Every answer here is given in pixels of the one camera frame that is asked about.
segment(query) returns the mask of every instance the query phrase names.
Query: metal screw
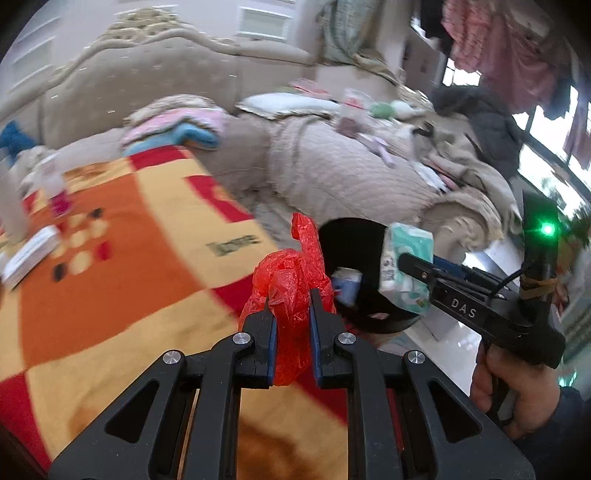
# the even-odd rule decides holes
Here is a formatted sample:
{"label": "metal screw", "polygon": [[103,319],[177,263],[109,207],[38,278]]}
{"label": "metal screw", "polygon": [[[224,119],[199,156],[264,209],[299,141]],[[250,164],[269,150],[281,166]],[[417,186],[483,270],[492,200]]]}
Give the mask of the metal screw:
{"label": "metal screw", "polygon": [[164,360],[164,363],[168,365],[177,364],[180,362],[180,359],[181,352],[177,352],[176,350],[169,350],[162,356],[162,360]]}
{"label": "metal screw", "polygon": [[425,354],[423,352],[419,352],[418,350],[412,350],[408,353],[408,360],[412,364],[420,365],[425,361]]}
{"label": "metal screw", "polygon": [[235,333],[234,336],[232,337],[232,342],[234,342],[237,345],[244,345],[245,343],[248,343],[250,341],[251,341],[251,336],[246,332]]}
{"label": "metal screw", "polygon": [[355,343],[357,337],[349,332],[343,332],[339,334],[339,342],[343,345],[351,345],[351,343]]}

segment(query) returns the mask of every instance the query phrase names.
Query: black gripper frame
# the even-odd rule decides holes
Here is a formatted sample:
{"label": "black gripper frame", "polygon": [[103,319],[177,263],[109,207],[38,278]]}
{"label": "black gripper frame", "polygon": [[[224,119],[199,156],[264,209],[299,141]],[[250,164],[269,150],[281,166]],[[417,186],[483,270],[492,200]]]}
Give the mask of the black gripper frame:
{"label": "black gripper frame", "polygon": [[[267,307],[211,350],[160,356],[55,459],[50,480],[236,478],[241,388],[269,388],[277,324]],[[189,417],[196,390],[199,397]]]}
{"label": "black gripper frame", "polygon": [[426,283],[431,304],[480,333],[485,342],[503,347],[532,365],[557,368],[560,364],[566,340],[549,306],[528,317],[519,308],[515,289],[507,286],[489,297],[502,279],[481,270],[466,268],[466,280],[461,280],[411,254],[400,255],[398,268]]}
{"label": "black gripper frame", "polygon": [[[55,459],[50,480],[236,478],[241,388],[269,388],[276,321],[266,307],[211,350],[166,352]],[[513,443],[421,352],[377,351],[345,333],[311,291],[310,336],[320,388],[348,392],[351,480],[529,480]],[[190,421],[196,390],[199,397]]]}
{"label": "black gripper frame", "polygon": [[350,480],[535,478],[517,447],[422,352],[376,350],[345,333],[317,290],[311,298],[316,383],[347,389]]}

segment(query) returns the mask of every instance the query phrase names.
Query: pink towel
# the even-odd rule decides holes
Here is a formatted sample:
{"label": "pink towel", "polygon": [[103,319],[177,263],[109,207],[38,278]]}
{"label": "pink towel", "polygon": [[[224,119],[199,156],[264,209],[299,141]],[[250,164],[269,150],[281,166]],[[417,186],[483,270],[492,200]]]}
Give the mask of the pink towel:
{"label": "pink towel", "polygon": [[478,0],[447,0],[441,23],[454,39],[452,60],[467,72],[478,69],[480,55],[491,28],[491,9]]}
{"label": "pink towel", "polygon": [[125,134],[123,146],[137,142],[150,135],[166,132],[181,122],[195,124],[217,135],[223,133],[227,113],[222,108],[173,108],[146,120]]}
{"label": "pink towel", "polygon": [[556,70],[544,61],[535,42],[525,38],[505,3],[494,15],[478,70],[480,84],[495,92],[511,113],[547,105],[556,86]]}

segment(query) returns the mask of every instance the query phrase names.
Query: pillow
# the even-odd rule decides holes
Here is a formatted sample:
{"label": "pillow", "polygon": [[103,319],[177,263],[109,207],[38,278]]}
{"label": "pillow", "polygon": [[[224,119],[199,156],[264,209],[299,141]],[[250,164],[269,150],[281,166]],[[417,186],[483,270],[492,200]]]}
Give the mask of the pillow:
{"label": "pillow", "polygon": [[33,148],[37,143],[24,133],[14,120],[8,122],[0,134],[0,148],[8,149],[10,165],[14,165],[17,156],[23,150]]}
{"label": "pillow", "polygon": [[296,95],[295,93],[263,93],[245,98],[236,104],[245,112],[278,120],[291,115],[318,115],[331,118],[338,113],[339,104],[329,100]]}

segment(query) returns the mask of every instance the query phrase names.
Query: curtain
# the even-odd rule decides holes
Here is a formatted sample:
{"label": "curtain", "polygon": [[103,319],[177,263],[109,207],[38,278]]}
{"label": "curtain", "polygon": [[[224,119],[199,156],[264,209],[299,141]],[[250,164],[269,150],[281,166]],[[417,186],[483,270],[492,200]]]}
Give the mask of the curtain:
{"label": "curtain", "polygon": [[384,0],[323,0],[318,15],[324,35],[325,61],[355,65],[398,85],[379,52],[364,48]]}

